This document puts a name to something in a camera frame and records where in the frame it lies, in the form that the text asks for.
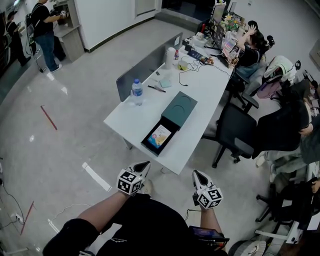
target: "white jacket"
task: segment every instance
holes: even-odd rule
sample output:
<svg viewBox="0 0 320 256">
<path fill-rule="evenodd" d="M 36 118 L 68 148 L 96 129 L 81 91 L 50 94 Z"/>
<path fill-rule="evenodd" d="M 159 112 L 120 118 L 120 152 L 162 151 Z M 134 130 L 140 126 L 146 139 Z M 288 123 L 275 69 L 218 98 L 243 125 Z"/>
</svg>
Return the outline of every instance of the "white jacket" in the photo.
<svg viewBox="0 0 320 256">
<path fill-rule="evenodd" d="M 284 56 L 277 56 L 275 57 L 269 67 L 267 68 L 266 72 L 264 73 L 264 77 L 269 77 L 273 72 L 275 72 L 278 68 L 282 69 L 283 77 L 281 79 L 282 82 L 288 80 L 290 84 L 294 83 L 295 76 L 297 73 L 295 65 L 292 64 L 290 60 L 288 60 Z"/>
</svg>

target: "pink bag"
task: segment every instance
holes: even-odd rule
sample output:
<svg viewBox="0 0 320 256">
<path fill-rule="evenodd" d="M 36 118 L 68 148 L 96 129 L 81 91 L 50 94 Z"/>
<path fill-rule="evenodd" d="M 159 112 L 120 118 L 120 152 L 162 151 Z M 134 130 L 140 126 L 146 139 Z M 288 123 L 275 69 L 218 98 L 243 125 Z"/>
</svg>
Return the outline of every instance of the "pink bag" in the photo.
<svg viewBox="0 0 320 256">
<path fill-rule="evenodd" d="M 273 83 L 264 83 L 259 90 L 257 91 L 256 95 L 259 99 L 268 99 L 271 98 L 272 95 L 276 93 L 276 91 L 281 90 L 280 82 L 273 82 Z"/>
</svg>

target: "bottle label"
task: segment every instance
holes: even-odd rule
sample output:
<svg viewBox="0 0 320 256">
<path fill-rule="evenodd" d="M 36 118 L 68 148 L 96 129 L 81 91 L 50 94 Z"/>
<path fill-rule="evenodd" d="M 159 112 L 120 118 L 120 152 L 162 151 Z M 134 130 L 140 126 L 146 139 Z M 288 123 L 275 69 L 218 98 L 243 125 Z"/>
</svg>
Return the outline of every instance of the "bottle label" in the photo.
<svg viewBox="0 0 320 256">
<path fill-rule="evenodd" d="M 141 89 L 136 89 L 136 90 L 132 90 L 132 93 L 134 96 L 139 97 L 142 95 L 142 88 Z"/>
</svg>

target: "power outlet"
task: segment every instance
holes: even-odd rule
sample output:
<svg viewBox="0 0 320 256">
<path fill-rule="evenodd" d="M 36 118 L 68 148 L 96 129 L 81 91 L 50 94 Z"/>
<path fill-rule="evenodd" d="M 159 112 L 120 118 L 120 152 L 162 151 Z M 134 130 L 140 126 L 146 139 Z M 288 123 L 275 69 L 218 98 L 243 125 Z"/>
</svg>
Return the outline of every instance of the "power outlet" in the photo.
<svg viewBox="0 0 320 256">
<path fill-rule="evenodd" d="M 15 217 L 18 220 L 18 222 L 20 222 L 22 225 L 24 224 L 24 219 L 19 214 L 16 213 Z"/>
</svg>

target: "cube with black and white markers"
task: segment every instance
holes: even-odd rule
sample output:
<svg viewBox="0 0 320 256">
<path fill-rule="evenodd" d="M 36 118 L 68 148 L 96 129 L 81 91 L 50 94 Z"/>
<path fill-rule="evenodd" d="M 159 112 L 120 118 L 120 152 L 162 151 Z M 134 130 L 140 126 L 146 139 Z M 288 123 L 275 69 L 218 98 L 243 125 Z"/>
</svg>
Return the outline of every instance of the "cube with black and white markers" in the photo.
<svg viewBox="0 0 320 256">
<path fill-rule="evenodd" d="M 122 169 L 118 175 L 116 184 L 119 191 L 132 195 L 141 189 L 145 179 L 132 171 Z"/>
<path fill-rule="evenodd" d="M 197 201 L 205 209 L 211 209 L 218 206 L 224 198 L 220 188 L 217 188 L 215 185 L 212 187 L 207 187 L 198 194 L 199 196 Z"/>
</svg>

